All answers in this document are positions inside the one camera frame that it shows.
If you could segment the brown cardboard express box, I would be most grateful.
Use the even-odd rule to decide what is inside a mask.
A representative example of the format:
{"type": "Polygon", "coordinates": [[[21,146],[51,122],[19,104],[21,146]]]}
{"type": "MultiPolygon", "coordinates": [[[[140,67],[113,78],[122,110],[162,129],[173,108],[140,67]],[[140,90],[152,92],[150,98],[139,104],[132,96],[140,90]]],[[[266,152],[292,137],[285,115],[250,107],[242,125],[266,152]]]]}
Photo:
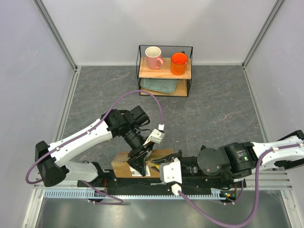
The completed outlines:
{"type": "Polygon", "coordinates": [[[134,168],[129,166],[127,163],[128,158],[128,152],[121,152],[119,153],[111,162],[111,166],[114,170],[114,173],[116,177],[118,178],[159,178],[159,172],[152,169],[152,166],[155,166],[155,164],[151,163],[151,160],[160,159],[162,157],[165,157],[167,155],[170,155],[173,153],[173,149],[159,149],[159,150],[153,150],[151,155],[146,161],[146,175],[142,176],[138,171],[136,171],[134,168]]]}

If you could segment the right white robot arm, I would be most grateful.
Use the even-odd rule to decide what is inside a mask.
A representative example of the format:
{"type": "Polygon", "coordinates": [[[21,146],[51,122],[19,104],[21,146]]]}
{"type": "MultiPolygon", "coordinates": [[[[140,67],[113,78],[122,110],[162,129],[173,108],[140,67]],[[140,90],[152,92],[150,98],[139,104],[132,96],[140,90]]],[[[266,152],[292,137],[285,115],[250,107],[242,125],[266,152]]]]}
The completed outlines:
{"type": "Polygon", "coordinates": [[[152,160],[155,170],[175,159],[180,161],[182,178],[200,176],[208,188],[231,188],[234,183],[252,174],[261,159],[260,170],[284,168],[304,164],[304,133],[294,131],[275,142],[234,142],[218,149],[202,146],[197,156],[184,157],[182,152],[152,160]]]}

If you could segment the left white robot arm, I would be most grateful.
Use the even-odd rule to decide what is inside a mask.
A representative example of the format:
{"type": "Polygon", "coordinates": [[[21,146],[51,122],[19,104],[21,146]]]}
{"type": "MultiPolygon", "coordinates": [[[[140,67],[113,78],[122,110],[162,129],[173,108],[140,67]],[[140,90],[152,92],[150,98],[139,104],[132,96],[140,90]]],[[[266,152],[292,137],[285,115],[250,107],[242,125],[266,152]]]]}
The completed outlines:
{"type": "Polygon", "coordinates": [[[113,109],[104,114],[87,128],[63,139],[47,144],[38,142],[35,146],[35,161],[46,157],[37,164],[38,171],[46,187],[52,187],[63,180],[86,181],[94,187],[104,182],[104,173],[97,162],[88,164],[72,162],[71,159],[90,147],[117,136],[123,137],[131,147],[127,163],[142,176],[146,175],[146,159],[153,147],[141,136],[140,127],[150,123],[145,111],[137,106],[134,109],[113,109]]]}

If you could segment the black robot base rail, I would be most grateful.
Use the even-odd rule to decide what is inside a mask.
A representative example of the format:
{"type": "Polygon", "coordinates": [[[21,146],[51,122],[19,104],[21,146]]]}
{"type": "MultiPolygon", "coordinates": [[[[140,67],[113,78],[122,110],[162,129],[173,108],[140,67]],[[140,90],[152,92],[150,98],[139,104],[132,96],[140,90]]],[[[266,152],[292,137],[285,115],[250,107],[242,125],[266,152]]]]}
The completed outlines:
{"type": "MultiPolygon", "coordinates": [[[[161,182],[159,178],[118,178],[113,170],[105,170],[103,175],[89,183],[95,188],[105,188],[109,195],[171,195],[169,184],[161,182]]],[[[211,189],[229,190],[235,187],[245,188],[246,182],[229,185],[212,183],[200,174],[182,178],[182,192],[191,194],[210,194],[211,189]]]]}

